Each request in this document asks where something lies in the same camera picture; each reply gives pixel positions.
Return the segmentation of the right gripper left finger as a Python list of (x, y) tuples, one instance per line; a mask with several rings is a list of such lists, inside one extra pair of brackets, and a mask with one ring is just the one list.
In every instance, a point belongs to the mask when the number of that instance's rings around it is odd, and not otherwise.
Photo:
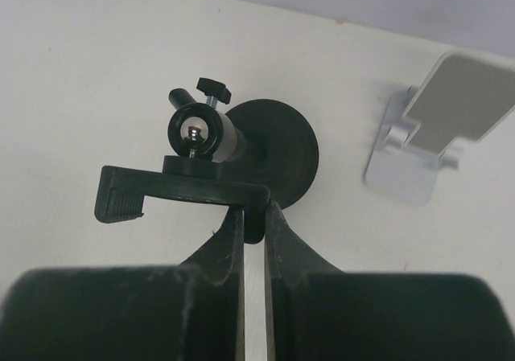
[(1, 306), (4, 360), (242, 360), (243, 212), (179, 265), (33, 269)]

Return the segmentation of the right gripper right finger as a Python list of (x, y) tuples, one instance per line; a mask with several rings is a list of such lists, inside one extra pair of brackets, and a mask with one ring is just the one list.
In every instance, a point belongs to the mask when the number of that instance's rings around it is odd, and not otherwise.
[(463, 274), (346, 273), (288, 225), (265, 224), (270, 360), (504, 360), (507, 318), (481, 279)]

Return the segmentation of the black round-base clamp stand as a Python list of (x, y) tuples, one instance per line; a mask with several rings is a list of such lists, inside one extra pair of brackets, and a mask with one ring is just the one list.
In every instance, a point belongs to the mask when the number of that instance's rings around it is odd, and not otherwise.
[(226, 113), (232, 94), (219, 81), (201, 77), (205, 95), (196, 101), (184, 88), (169, 92), (175, 111), (167, 138), (174, 154), (159, 172), (104, 166), (94, 207), (104, 224), (137, 219), (147, 197), (239, 207), (247, 244), (265, 235), (265, 209), (299, 201), (315, 180), (319, 146), (308, 120), (271, 99), (243, 102)]

